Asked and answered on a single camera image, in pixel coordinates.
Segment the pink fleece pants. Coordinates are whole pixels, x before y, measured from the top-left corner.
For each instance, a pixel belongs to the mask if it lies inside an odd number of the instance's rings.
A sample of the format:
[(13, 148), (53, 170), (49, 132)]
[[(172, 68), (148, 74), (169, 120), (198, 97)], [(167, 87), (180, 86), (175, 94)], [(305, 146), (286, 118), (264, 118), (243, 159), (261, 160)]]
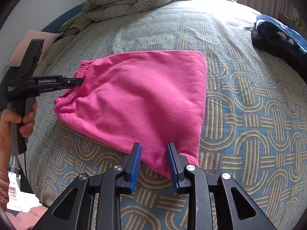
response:
[(207, 63), (191, 50), (135, 51), (82, 61), (81, 86), (54, 101), (73, 130), (123, 153), (135, 142), (142, 161), (170, 176), (167, 144), (197, 166), (205, 116)]

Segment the pink pillow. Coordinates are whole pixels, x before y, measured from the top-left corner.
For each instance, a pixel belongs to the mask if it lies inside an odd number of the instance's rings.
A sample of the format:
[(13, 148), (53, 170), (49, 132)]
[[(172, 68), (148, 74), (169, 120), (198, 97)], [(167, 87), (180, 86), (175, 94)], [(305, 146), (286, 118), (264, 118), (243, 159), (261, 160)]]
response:
[(23, 57), (28, 51), (28, 47), (32, 48), (32, 40), (44, 40), (44, 44), (41, 50), (41, 55), (37, 65), (39, 65), (48, 50), (48, 48), (54, 43), (54, 41), (60, 36), (60, 33), (49, 33), (37, 30), (28, 30), (24, 35), (21, 42), (16, 47), (15, 51), (11, 55), (7, 62), (7, 67), (19, 67), (22, 64)]

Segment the dark blue headboard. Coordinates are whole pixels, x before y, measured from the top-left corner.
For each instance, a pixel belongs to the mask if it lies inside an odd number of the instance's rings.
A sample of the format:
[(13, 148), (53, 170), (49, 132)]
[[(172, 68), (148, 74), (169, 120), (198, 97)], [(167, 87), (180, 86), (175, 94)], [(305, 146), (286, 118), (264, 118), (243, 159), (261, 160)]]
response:
[(70, 20), (71, 18), (82, 12), (83, 5), (84, 3), (81, 3), (80, 5), (77, 5), (72, 9), (68, 10), (67, 12), (56, 18), (54, 21), (49, 23), (41, 31), (48, 33), (60, 33), (60, 28), (66, 21)]

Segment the navy star-print folded blanket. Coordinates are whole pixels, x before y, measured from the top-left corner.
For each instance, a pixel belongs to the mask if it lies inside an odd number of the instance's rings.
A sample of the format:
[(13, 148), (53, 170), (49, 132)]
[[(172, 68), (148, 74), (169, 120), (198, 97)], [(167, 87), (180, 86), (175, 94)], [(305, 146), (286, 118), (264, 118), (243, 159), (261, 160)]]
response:
[(268, 15), (258, 15), (251, 31), (252, 45), (283, 59), (306, 80), (306, 39)]

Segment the patterned blue-gold bedspread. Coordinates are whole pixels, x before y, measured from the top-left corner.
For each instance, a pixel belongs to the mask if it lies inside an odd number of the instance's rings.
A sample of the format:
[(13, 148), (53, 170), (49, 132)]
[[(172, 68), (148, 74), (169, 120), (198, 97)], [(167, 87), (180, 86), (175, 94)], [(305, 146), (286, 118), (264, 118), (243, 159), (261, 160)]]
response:
[[(258, 14), (228, 0), (173, 0), (59, 40), (62, 51), (48, 53), (35, 75), (73, 76), (82, 60), (126, 51), (202, 52), (208, 81), (200, 167), (230, 173), (277, 229), (294, 229), (306, 210), (306, 83), (282, 59), (253, 48)], [(99, 174), (123, 156), (59, 121), (54, 99), (63, 92), (37, 98), (26, 152), (29, 185), (48, 206), (78, 174)], [(187, 208), (188, 196), (142, 163), (136, 190), (121, 197), (122, 229), (185, 229)]]

